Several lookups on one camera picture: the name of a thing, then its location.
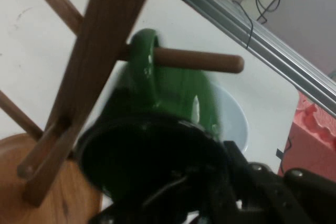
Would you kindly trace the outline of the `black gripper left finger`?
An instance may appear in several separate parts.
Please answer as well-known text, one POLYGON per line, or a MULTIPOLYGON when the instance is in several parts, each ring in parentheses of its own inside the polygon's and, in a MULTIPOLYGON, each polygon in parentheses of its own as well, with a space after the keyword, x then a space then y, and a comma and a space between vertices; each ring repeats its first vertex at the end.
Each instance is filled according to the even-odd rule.
POLYGON ((113 203, 89 223, 183 223, 197 211, 206 223, 230 223, 238 214, 231 188, 216 171, 175 178, 147 195, 113 203))

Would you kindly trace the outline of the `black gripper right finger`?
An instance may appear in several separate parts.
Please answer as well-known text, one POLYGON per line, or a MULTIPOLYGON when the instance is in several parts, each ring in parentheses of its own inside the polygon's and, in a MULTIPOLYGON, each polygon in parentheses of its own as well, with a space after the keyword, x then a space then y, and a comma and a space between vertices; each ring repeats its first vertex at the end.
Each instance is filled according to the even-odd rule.
POLYGON ((335 182, 303 168, 279 176, 266 165, 247 162, 236 143, 224 153, 234 199, 224 212, 233 223, 335 223, 335 182))

